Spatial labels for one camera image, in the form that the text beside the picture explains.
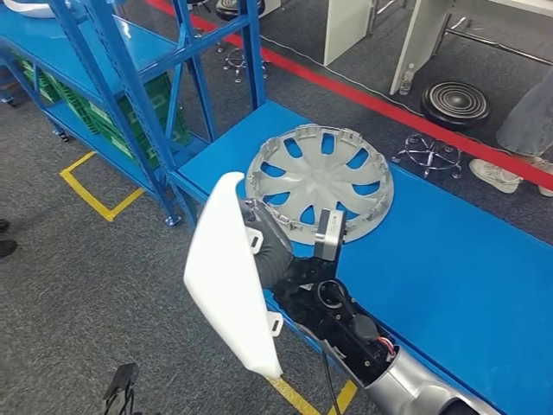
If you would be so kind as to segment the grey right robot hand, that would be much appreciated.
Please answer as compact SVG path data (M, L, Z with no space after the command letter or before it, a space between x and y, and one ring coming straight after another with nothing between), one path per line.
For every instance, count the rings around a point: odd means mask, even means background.
M263 289L272 289L288 278L293 262L291 243L263 203L257 199L239 200L244 224L260 231L263 242L253 255Z

